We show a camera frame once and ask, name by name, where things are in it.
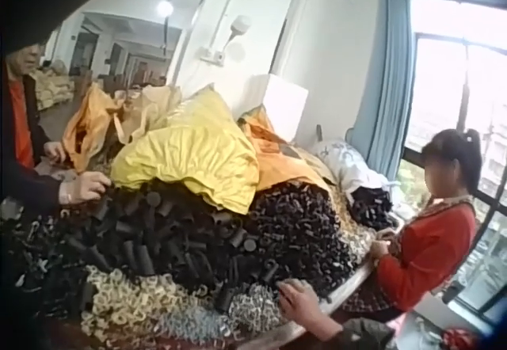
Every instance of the white plastic bag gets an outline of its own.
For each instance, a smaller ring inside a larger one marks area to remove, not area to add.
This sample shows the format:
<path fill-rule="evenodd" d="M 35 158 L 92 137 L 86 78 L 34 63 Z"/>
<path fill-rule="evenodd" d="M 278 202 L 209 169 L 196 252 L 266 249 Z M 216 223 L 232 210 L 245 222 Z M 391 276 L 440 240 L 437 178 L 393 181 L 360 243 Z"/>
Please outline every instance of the white plastic bag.
<path fill-rule="evenodd" d="M 343 139 L 317 143 L 311 153 L 326 164 L 345 192 L 349 202 L 351 194 L 359 187 L 391 191 L 397 181 L 389 181 L 384 175 L 370 169 L 360 153 Z"/>

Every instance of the blue curtain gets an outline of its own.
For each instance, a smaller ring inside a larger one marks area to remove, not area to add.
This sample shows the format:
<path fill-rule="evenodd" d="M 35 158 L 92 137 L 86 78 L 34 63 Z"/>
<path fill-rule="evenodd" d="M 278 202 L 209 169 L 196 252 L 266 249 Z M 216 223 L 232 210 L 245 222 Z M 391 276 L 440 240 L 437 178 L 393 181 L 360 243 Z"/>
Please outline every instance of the blue curtain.
<path fill-rule="evenodd" d="M 370 168 L 394 180 L 402 157 L 414 76 L 411 0 L 379 0 L 373 53 L 354 127 L 345 137 Z"/>

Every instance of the ceiling light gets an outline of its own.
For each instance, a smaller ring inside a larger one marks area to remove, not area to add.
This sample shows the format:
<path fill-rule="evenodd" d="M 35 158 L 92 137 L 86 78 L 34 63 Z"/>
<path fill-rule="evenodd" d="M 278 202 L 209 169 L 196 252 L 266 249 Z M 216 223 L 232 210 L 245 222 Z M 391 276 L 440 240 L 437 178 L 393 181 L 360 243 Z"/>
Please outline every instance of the ceiling light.
<path fill-rule="evenodd" d="M 173 14 L 174 7 L 168 0 L 162 0 L 157 6 L 157 13 L 162 17 L 168 17 Z"/>

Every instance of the electrical outlet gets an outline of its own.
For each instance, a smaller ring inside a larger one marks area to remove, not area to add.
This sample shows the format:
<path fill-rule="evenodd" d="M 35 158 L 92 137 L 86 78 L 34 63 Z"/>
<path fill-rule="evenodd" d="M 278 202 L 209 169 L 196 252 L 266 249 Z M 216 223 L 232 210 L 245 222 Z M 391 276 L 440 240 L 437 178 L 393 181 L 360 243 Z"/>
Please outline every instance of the electrical outlet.
<path fill-rule="evenodd" d="M 218 66 L 223 67 L 223 62 L 225 61 L 225 54 L 222 51 L 215 52 L 215 62 Z"/>
<path fill-rule="evenodd" d="M 223 61 L 225 55 L 222 51 L 215 51 L 213 52 L 209 48 L 203 48 L 203 54 L 200 57 L 201 61 L 205 61 L 206 63 L 211 63 L 213 65 L 216 65 L 218 67 L 223 67 Z"/>

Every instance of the wristwatch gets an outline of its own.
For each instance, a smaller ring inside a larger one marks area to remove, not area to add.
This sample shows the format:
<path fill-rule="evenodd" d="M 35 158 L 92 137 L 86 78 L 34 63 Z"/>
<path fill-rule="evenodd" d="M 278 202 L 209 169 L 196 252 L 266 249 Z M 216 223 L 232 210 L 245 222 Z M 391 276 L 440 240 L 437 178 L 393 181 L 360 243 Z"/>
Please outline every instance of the wristwatch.
<path fill-rule="evenodd" d="M 62 182 L 58 192 L 58 201 L 60 205 L 70 205 L 72 202 L 71 194 L 68 191 L 68 183 Z"/>

